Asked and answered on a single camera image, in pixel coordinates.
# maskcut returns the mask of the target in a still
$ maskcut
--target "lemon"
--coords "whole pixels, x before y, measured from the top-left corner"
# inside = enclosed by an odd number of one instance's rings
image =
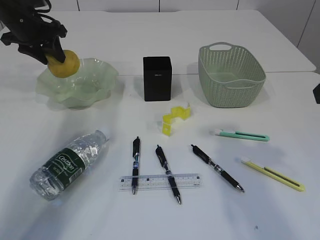
[[[51,55],[46,55],[48,60],[48,69],[57,78],[67,78],[75,74],[80,67],[78,56],[70,50],[63,50],[65,55],[64,63],[59,62]]]

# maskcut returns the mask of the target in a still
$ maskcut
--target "white table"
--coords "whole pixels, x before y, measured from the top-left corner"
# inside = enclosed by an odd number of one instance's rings
[[[209,106],[197,75],[175,75],[172,100],[144,102],[142,77],[122,76],[107,100],[83,110],[63,109],[34,93],[35,81],[0,81],[1,240],[318,240],[320,239],[320,105],[315,73],[268,73],[246,108]],[[190,103],[167,137],[159,130],[170,107]],[[56,200],[32,193],[29,177],[73,138],[103,125],[113,129],[108,152]],[[269,142],[225,138],[215,128],[270,136]],[[140,174],[163,174],[155,155],[162,146],[175,174],[200,173],[204,186],[120,192],[116,181],[132,171],[132,141],[141,138]],[[198,145],[245,188],[237,192],[189,147]],[[249,169],[247,156],[305,185],[298,192]]]
[[[216,42],[246,47],[266,72],[311,72],[315,66],[255,10],[112,13],[63,11],[50,15],[68,34],[64,49],[96,57],[120,75],[142,75],[143,57],[170,56],[173,74],[197,74],[199,48]],[[0,72],[9,64],[37,62],[0,44]]]

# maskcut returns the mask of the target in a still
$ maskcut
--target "transparent ruler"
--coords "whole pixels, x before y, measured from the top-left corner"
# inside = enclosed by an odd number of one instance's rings
[[[199,188],[202,178],[198,173],[172,174],[172,175],[140,175],[138,176],[138,190],[170,189],[168,176],[174,177],[176,186],[182,188]],[[122,176],[119,179],[121,191],[132,191],[132,176]]]

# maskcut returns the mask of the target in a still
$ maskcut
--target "wavy glass bowl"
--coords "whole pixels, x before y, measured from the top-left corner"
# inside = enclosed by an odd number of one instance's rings
[[[107,62],[95,58],[80,59],[78,72],[67,78],[55,77],[46,69],[37,78],[35,92],[67,108],[89,107],[108,98],[118,75],[118,71]]]

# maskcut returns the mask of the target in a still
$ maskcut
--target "black box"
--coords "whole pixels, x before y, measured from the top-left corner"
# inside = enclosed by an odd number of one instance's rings
[[[317,104],[320,104],[320,84],[313,89],[313,95]]]
[[[168,56],[146,56],[143,58],[144,100],[171,100],[172,66]]]

